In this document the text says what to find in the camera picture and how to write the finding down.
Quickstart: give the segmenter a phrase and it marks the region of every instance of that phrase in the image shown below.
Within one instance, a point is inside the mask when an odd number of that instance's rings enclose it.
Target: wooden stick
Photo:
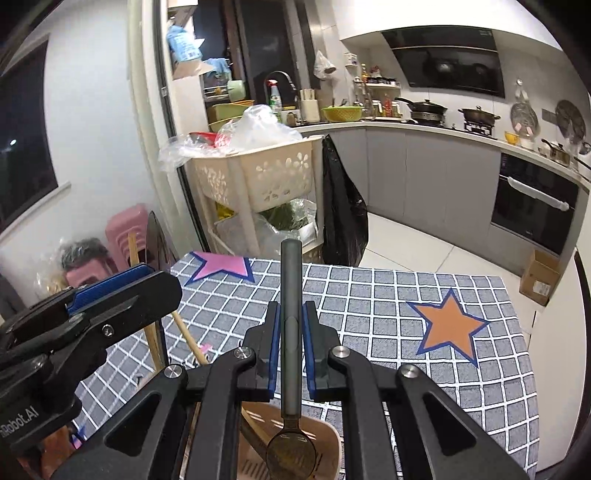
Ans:
[[[135,238],[135,232],[130,232],[127,237],[128,240],[128,248],[129,248],[129,263],[132,267],[139,264],[139,253],[138,253],[138,244]],[[161,352],[158,348],[158,342],[156,340],[156,324],[152,323],[144,327],[144,335],[146,336],[146,341],[148,342],[148,348],[150,349],[150,355],[152,356],[152,361],[154,363],[154,368],[157,372],[160,372],[164,368],[164,362],[162,360]]]
[[[185,341],[187,342],[187,345],[189,346],[189,348],[193,352],[193,355],[197,359],[197,362],[199,363],[199,365],[209,364],[209,361],[207,361],[207,358],[205,357],[205,355],[203,354],[203,352],[201,351],[201,349],[197,345],[197,342],[192,337],[191,333],[189,332],[189,329],[185,325],[183,319],[178,314],[178,312],[174,311],[172,315],[173,315],[174,323],[177,325],[178,329],[180,330],[181,335],[183,335],[183,338],[185,339]],[[267,433],[256,424],[256,420],[254,420],[244,408],[242,409],[242,420],[243,420],[243,422],[241,423],[242,434],[248,440],[248,442],[252,445],[252,447],[255,449],[255,451],[260,455],[260,457],[264,460],[267,456],[267,445],[271,441],[271,437],[269,435],[267,435]]]

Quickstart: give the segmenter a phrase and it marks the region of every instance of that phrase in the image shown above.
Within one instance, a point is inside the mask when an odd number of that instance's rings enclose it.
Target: pink plastic stool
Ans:
[[[111,272],[109,272],[103,262],[97,258],[93,258],[81,267],[67,272],[66,280],[72,287],[80,287],[81,285],[92,285],[110,276]]]
[[[129,268],[130,232],[135,232],[140,260],[145,261],[146,229],[148,227],[148,211],[143,203],[123,210],[109,220],[105,235],[109,241],[109,251],[120,272]]]

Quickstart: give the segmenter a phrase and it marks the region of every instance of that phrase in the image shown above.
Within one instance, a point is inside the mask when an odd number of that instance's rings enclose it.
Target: white tile floor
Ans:
[[[369,243],[361,267],[501,277],[529,344],[534,315],[544,308],[519,293],[517,275],[426,233],[372,213],[368,216]]]

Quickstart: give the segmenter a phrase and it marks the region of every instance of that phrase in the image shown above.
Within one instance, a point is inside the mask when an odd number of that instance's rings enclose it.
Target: range hood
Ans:
[[[409,86],[505,98],[492,30],[451,25],[383,31]]]

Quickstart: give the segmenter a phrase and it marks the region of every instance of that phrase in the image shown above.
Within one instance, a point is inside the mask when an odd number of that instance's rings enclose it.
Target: oven handle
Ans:
[[[530,187],[525,183],[521,183],[520,181],[515,180],[512,177],[507,177],[507,182],[512,188],[514,188],[518,192],[521,192],[524,195],[527,195],[528,197],[532,197],[533,199],[540,200],[553,208],[561,210],[562,212],[567,212],[570,209],[570,205],[567,202],[562,202],[561,200],[558,200],[548,195],[547,193]]]

